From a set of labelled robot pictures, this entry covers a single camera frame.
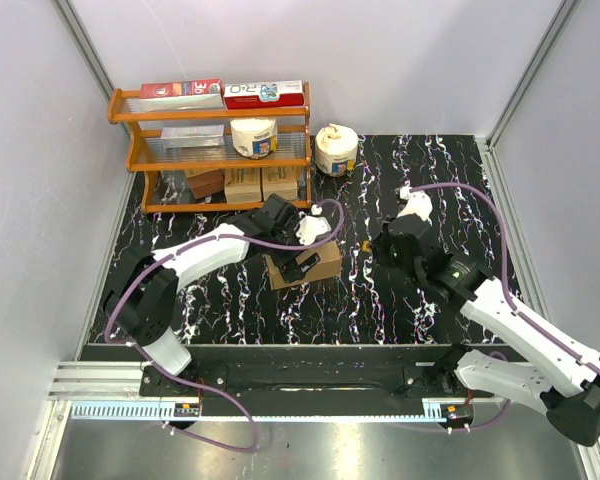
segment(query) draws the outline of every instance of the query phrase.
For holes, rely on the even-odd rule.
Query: gray wall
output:
[[[581,2],[496,151],[552,320],[600,350],[600,0]]]
[[[127,140],[51,2],[0,1],[0,479],[19,478],[71,359],[127,173]]]
[[[72,0],[120,88],[311,82],[311,126],[489,133],[560,0]]]

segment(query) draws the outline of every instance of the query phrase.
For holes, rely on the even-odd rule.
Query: orange object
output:
[[[126,123],[131,132],[131,144],[127,154],[127,170],[144,172],[145,188],[142,198],[142,210],[145,213],[171,212],[214,212],[228,210],[250,210],[261,207],[264,202],[250,201],[240,203],[190,203],[163,205],[154,202],[154,191],[158,175],[163,170],[187,170],[196,168],[225,169],[263,168],[263,167],[299,167],[305,177],[306,199],[292,203],[298,208],[310,208],[311,192],[311,137],[309,129],[310,95],[309,83],[303,83],[304,105],[296,107],[249,108],[244,110],[173,110],[165,112],[142,112],[137,104],[139,90],[120,90],[113,92],[107,108],[107,118],[112,124]],[[240,157],[230,145],[213,148],[182,149],[188,152],[181,158],[165,153],[160,146],[162,130],[142,129],[140,122],[209,120],[250,117],[302,117],[301,124],[280,125],[278,127],[278,149],[262,159]],[[226,128],[226,135],[231,129]]]

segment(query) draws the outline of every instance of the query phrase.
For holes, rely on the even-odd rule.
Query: wooden shelf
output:
[[[223,199],[218,201],[214,198],[211,202],[191,201],[177,204],[164,204],[154,201],[160,172],[182,171],[190,168],[303,167],[305,193],[304,197],[295,201],[294,204],[299,208],[311,207],[310,98],[308,82],[303,84],[303,90],[305,104],[300,107],[144,112],[138,100],[139,90],[116,89],[109,102],[107,117],[109,122],[113,124],[127,123],[131,130],[127,169],[130,172],[144,173],[143,211],[146,213],[212,212],[249,210],[263,205],[263,202],[228,204]],[[279,125],[276,151],[261,159],[245,158],[235,151],[230,127],[225,127],[225,145],[221,147],[166,148],[160,138],[161,129],[142,129],[139,124],[139,122],[200,121],[251,117],[303,117],[304,121],[295,125]]]
[[[250,210],[264,205],[264,202],[226,203],[223,193],[213,195],[209,203],[206,199],[196,200],[189,189],[184,172],[179,170],[145,172],[145,179],[148,181],[144,186],[142,210],[146,213]],[[307,183],[303,182],[298,186],[298,199],[292,203],[298,208],[310,208],[311,202],[307,200],[307,192]]]
[[[308,117],[310,114],[309,83],[304,82],[305,104],[300,107],[217,108],[209,110],[169,110],[160,112],[144,112],[138,98],[140,90],[116,89],[109,101],[107,118],[110,123],[122,122],[154,122],[165,120],[206,120],[219,118],[253,118],[253,117]]]

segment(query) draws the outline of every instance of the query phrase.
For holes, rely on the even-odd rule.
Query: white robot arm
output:
[[[442,308],[488,328],[530,363],[507,363],[456,345],[432,367],[430,379],[445,389],[457,380],[522,403],[571,440],[593,445],[600,435],[600,376],[594,370],[600,370],[600,352],[518,299],[505,298],[500,280],[467,255],[445,251],[431,228],[432,205],[424,192],[404,187],[400,198],[406,205],[369,245],[377,264],[406,273]]]
[[[129,249],[109,282],[103,309],[111,316],[141,271],[157,260],[173,257],[138,286],[116,321],[156,363],[177,376],[191,362],[191,354],[171,329],[176,294],[200,277],[255,254],[270,255],[287,282],[304,278],[320,258],[314,253],[298,263],[297,256],[331,231],[329,222],[318,216],[320,210],[313,211],[315,216],[301,214],[291,203],[272,195],[262,208],[231,217],[229,223],[191,242],[151,254]]]

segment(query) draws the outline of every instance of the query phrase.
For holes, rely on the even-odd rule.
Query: red packaging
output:
[[[145,111],[180,108],[221,108],[222,80],[207,78],[186,82],[145,83],[140,87]]]
[[[224,100],[230,109],[300,107],[304,105],[302,80],[227,85]]]

